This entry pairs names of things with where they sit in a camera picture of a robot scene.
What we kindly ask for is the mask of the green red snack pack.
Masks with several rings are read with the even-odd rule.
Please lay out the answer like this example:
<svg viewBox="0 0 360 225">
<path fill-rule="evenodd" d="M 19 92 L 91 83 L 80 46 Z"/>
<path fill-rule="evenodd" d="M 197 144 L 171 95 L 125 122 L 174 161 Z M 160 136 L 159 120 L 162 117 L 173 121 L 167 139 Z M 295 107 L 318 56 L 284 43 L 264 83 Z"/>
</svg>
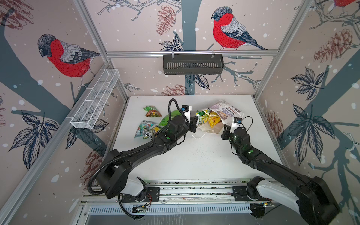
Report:
<svg viewBox="0 0 360 225">
<path fill-rule="evenodd" d="M 161 113 L 155 106 L 146 106 L 143 108 L 146 111 L 145 117 L 153 118 L 153 117 L 162 117 Z"/>
</svg>

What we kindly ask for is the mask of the small green snack pack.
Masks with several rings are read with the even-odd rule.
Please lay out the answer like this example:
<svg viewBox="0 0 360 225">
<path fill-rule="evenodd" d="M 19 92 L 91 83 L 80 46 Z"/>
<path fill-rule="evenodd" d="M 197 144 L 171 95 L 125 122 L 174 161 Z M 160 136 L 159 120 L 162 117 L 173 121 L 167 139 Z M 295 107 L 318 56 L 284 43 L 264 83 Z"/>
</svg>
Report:
<svg viewBox="0 0 360 225">
<path fill-rule="evenodd" d="M 204 111 L 197 111 L 196 112 L 197 126 L 203 125 L 208 121 L 208 115 Z"/>
</svg>

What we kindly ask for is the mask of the yellow snack pack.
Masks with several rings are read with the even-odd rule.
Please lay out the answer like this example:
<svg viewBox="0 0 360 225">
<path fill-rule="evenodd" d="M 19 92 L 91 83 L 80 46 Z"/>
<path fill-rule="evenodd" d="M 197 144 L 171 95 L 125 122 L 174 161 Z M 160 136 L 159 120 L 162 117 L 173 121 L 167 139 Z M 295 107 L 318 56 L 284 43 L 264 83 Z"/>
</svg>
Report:
<svg viewBox="0 0 360 225">
<path fill-rule="evenodd" d="M 209 123 L 211 128 L 214 128 L 215 125 L 221 122 L 221 117 L 217 112 L 210 109 L 204 109 L 202 112 L 204 113 L 206 121 Z"/>
</svg>

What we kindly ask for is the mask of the yellow green spring snack bag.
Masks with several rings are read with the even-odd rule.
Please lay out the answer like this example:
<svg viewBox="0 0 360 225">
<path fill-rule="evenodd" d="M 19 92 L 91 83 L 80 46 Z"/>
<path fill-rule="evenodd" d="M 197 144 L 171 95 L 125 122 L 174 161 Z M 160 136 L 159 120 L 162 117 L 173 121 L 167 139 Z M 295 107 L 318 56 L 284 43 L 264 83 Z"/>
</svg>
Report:
<svg viewBox="0 0 360 225">
<path fill-rule="evenodd" d="M 146 131 L 143 139 L 153 139 L 154 136 L 161 130 L 162 128 L 159 126 L 154 126 L 153 128 L 151 128 L 150 130 Z"/>
</svg>

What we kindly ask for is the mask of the printed white paper bag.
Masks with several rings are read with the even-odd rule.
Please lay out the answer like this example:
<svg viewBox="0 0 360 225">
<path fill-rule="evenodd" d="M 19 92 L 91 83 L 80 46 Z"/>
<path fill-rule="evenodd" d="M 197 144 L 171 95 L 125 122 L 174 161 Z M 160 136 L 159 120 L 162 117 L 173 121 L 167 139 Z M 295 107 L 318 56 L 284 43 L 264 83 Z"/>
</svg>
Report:
<svg viewBox="0 0 360 225">
<path fill-rule="evenodd" d="M 225 100 L 220 100 L 216 104 L 212 105 L 210 108 L 204 108 L 204 109 L 210 109 L 212 111 L 215 111 L 221 117 L 221 122 L 215 125 L 214 128 L 211 128 L 208 122 L 200 126 L 197 126 L 198 130 L 211 134 L 219 134 L 221 130 L 224 128 L 224 125 L 229 125 L 229 126 L 232 125 L 234 117 L 242 118 L 245 115 L 244 112 L 234 107 L 233 105 L 229 104 Z"/>
</svg>

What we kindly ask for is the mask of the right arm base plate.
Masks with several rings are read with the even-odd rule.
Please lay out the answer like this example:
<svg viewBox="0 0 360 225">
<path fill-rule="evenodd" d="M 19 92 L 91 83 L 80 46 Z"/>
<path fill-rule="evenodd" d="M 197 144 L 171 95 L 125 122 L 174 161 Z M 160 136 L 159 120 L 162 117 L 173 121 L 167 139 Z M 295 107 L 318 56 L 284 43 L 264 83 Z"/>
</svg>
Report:
<svg viewBox="0 0 360 225">
<path fill-rule="evenodd" d="M 262 197 L 255 187 L 233 186 L 232 190 L 232 195 L 234 196 L 236 201 L 272 201 L 269 198 Z"/>
</svg>

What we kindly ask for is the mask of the colourful candy snack bag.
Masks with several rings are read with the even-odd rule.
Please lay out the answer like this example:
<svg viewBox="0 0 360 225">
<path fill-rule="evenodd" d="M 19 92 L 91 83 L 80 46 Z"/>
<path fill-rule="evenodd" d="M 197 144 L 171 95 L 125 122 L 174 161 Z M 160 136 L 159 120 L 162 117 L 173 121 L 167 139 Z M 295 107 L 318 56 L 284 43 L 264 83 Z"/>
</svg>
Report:
<svg viewBox="0 0 360 225">
<path fill-rule="evenodd" d="M 139 127 L 137 128 L 134 138 L 137 137 L 143 137 L 143 139 L 148 138 L 146 136 L 146 133 L 150 131 L 153 127 L 155 127 L 155 125 L 156 124 L 151 121 L 142 121 Z"/>
</svg>

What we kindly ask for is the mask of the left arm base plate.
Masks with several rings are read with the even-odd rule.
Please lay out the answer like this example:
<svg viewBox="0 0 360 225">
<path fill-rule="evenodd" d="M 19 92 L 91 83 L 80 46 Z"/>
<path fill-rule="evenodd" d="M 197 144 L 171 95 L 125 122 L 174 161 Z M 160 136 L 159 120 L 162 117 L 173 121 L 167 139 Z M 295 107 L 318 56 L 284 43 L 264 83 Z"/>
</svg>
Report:
<svg viewBox="0 0 360 225">
<path fill-rule="evenodd" d="M 122 203 L 158 203 L 160 195 L 159 187 L 146 187 L 139 195 L 131 196 L 123 194 Z"/>
</svg>

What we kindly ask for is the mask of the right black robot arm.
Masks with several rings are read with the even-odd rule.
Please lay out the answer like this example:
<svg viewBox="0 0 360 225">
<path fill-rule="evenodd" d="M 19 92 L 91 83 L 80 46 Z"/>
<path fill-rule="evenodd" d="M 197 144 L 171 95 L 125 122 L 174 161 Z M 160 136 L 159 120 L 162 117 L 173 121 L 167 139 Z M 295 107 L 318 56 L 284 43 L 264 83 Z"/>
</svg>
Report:
<svg viewBox="0 0 360 225">
<path fill-rule="evenodd" d="M 230 142 L 243 164 L 269 175 L 280 185 L 257 176 L 247 184 L 251 199 L 274 200 L 300 214 L 309 225 L 328 225 L 340 213 L 340 207 L 327 183 L 320 177 L 310 178 L 297 173 L 253 147 L 244 127 L 224 126 L 221 135 Z"/>
</svg>

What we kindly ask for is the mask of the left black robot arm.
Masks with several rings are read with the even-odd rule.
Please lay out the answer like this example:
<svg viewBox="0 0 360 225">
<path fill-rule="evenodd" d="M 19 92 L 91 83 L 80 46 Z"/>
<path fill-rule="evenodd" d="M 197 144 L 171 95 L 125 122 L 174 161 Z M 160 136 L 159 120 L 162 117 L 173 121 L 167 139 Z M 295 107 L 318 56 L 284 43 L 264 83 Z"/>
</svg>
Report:
<svg viewBox="0 0 360 225">
<path fill-rule="evenodd" d="M 141 220 L 144 215 L 141 215 L 138 209 L 128 212 L 122 199 L 131 196 L 136 202 L 144 202 L 140 208 L 146 213 L 152 201 L 158 200 L 158 197 L 140 177 L 129 179 L 130 172 L 143 162 L 182 144 L 188 132 L 195 133 L 197 130 L 198 118 L 190 116 L 191 106 L 182 105 L 176 108 L 180 115 L 169 116 L 168 123 L 152 136 L 150 142 L 128 151 L 110 151 L 88 182 L 89 194 L 104 194 L 108 199 L 118 197 L 121 210 L 133 220 Z"/>
</svg>

